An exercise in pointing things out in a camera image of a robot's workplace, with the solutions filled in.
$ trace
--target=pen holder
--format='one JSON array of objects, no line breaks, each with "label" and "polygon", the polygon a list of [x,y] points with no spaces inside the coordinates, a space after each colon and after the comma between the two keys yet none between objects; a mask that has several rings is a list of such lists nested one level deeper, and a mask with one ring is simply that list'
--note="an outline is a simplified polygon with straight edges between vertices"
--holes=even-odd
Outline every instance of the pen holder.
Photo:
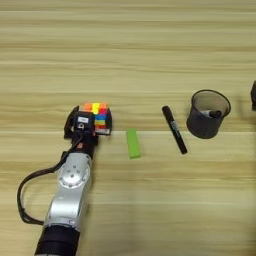
[{"label": "pen holder", "polygon": [[188,130],[202,139],[216,136],[223,119],[231,111],[229,100],[217,91],[201,90],[192,96],[191,104]]}]

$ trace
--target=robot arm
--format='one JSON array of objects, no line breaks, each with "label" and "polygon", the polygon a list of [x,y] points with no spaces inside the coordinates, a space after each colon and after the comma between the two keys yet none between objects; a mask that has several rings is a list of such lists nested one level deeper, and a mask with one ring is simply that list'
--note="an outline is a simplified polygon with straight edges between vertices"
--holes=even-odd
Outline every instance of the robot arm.
[{"label": "robot arm", "polygon": [[[64,127],[64,138],[70,139],[72,148],[63,153],[56,166],[34,172],[21,183],[17,202],[21,218],[30,224],[43,224],[38,242],[37,256],[75,256],[88,205],[91,187],[91,166],[94,147],[99,135],[110,135],[112,116],[104,103],[85,104],[84,111],[73,109]],[[22,207],[20,195],[24,184],[34,177],[58,170],[58,187],[45,221],[30,217]]]}]

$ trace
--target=green eraser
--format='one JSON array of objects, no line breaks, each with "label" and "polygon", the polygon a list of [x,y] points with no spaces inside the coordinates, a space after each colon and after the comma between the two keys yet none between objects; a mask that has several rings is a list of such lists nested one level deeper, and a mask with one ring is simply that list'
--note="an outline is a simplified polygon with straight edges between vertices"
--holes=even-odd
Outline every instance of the green eraser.
[{"label": "green eraser", "polygon": [[136,133],[136,129],[129,128],[126,130],[126,139],[129,150],[130,159],[140,157],[139,141]]}]

